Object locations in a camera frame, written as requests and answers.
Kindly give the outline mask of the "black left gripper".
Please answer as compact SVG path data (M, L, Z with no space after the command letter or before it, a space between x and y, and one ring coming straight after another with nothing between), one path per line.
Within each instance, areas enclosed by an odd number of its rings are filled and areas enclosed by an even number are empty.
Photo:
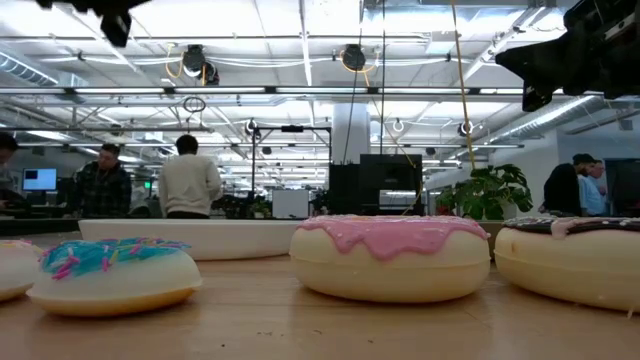
M80 13L92 10L101 18L100 29L115 47L124 48L131 29L130 10L150 0L34 0L51 10L55 4L69 4Z

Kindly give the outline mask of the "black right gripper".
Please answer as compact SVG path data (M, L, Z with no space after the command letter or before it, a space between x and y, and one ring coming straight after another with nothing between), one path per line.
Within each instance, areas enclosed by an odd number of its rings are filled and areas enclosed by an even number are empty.
M563 23L560 37L495 57L524 80L524 111L545 106L557 90L607 99L640 94L640 0L579 0Z

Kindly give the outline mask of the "large chocolate iced toy donut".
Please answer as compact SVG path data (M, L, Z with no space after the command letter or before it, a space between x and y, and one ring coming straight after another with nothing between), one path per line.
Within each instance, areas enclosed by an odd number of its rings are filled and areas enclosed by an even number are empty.
M516 218L495 239L508 281L573 303L640 314L640 218Z

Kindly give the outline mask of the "small blue sprinkled toy donut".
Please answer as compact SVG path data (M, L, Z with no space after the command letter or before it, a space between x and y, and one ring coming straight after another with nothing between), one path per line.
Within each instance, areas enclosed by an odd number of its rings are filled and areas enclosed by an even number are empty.
M27 296L51 314L77 317L172 306L203 283L187 247L157 238L66 241L41 255Z

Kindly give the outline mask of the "large pink iced toy donut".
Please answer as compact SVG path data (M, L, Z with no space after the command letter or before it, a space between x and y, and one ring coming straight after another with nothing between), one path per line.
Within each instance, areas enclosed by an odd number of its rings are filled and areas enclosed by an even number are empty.
M490 271L490 235L455 216L319 216L297 226L294 275L335 297L381 303L452 300Z

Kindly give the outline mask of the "small chocolate toy donut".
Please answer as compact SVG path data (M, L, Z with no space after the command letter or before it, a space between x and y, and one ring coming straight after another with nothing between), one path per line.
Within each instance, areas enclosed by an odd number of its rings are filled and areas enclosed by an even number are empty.
M0 240L0 302L23 296L38 273L43 250L24 240Z

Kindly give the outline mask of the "person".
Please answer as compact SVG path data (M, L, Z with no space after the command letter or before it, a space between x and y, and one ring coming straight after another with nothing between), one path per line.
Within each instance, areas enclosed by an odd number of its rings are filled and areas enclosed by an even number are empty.
M586 153L573 156L572 163L556 166L546 180L542 209L557 216L581 216L579 176L587 175L595 159Z
M168 219L209 219L211 204L223 193L218 167L198 154L194 136L184 134L175 145L178 156L163 165L158 178L162 214Z
M603 175L604 164L596 160L591 169L579 177L581 208L587 216L603 216L607 212L607 190L600 181Z
M132 182L119 154L115 144L103 144L98 158L75 173L70 208L80 217L122 218L129 213Z
M15 181L9 170L9 162L18 149L16 139L11 134L0 131L0 210L7 208L15 193Z

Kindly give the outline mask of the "green potted plant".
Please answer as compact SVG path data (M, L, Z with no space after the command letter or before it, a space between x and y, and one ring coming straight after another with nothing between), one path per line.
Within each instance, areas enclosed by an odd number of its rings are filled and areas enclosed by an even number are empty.
M509 209L530 211L533 201L522 170L505 164L472 170L468 180L445 187L435 206L440 215L497 221L512 218Z

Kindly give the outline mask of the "dark screen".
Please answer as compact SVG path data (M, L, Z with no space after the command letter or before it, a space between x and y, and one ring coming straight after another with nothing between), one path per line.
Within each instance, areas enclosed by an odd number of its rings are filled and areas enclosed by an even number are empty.
M606 159L611 214L640 218L640 159Z

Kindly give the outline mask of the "lit computer monitor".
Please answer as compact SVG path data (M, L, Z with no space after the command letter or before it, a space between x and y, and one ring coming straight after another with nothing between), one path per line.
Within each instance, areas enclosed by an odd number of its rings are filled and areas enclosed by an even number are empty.
M24 191L54 191L57 188L55 168L24 168L22 189Z

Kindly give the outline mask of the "black computer case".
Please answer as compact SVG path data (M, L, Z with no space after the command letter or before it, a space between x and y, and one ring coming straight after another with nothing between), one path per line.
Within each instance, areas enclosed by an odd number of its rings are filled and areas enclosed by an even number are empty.
M422 156L362 154L359 164L329 167L328 210L336 215L418 215L422 203ZM409 204L385 209L384 191L408 192Z

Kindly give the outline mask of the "white round plate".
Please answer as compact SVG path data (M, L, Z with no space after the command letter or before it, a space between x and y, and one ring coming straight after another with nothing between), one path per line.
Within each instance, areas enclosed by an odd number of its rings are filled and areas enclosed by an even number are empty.
M160 238L180 241L196 261L234 260L286 255L297 220L98 219L81 220L86 241Z

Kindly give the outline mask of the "white panel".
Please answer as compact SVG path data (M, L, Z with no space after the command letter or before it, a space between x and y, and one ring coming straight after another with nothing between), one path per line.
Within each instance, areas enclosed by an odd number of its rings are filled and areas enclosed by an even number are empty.
M308 190L273 190L272 215L279 219L309 217Z

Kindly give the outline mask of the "black metal rig frame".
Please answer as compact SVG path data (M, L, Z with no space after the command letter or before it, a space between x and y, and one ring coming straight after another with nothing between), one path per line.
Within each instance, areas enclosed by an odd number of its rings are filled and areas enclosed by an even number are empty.
M302 165L312 165L315 170L319 167L328 168L332 163L332 128L331 127L317 127L317 126L303 126L303 125L280 125L280 126L258 126L253 125L251 130L251 190L249 192L249 198L254 201L256 194L256 150L262 147L270 148L298 148L306 147L316 148L316 143L265 143L265 140L274 132L297 134L303 132L311 132L315 135L323 146L329 150L327 159L267 159L265 163L267 165L274 163L276 169L284 168L287 164L293 164L296 168Z

